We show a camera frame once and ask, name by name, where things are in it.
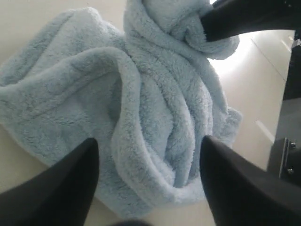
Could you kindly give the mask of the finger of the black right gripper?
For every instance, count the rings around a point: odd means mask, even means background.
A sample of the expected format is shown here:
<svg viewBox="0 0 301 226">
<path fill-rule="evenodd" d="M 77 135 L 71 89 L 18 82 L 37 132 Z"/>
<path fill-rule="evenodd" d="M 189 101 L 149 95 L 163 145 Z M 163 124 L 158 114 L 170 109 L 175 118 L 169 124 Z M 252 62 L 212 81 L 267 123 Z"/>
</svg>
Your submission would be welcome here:
<svg viewBox="0 0 301 226">
<path fill-rule="evenodd" d="M 300 0 L 217 0 L 201 18 L 207 41 L 267 30 L 301 28 Z"/>
</svg>

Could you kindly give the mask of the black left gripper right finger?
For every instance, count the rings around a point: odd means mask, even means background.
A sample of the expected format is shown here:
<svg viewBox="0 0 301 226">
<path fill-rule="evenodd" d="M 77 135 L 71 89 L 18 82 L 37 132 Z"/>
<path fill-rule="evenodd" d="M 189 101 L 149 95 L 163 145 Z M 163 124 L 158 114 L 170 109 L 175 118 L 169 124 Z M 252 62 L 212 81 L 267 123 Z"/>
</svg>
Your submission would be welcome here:
<svg viewBox="0 0 301 226">
<path fill-rule="evenodd" d="M 203 137 L 199 165 L 217 226 L 301 224 L 301 189 L 263 171 L 215 137 Z"/>
</svg>

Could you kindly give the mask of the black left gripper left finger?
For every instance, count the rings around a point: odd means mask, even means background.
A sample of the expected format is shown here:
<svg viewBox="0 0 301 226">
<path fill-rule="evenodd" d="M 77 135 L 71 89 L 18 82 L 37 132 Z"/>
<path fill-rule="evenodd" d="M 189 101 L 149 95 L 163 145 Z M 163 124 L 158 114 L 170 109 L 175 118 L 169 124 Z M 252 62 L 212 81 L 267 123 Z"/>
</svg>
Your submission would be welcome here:
<svg viewBox="0 0 301 226">
<path fill-rule="evenodd" d="M 2 226 L 82 226 L 99 178 L 99 149 L 88 138 L 49 169 L 0 195 Z"/>
</svg>

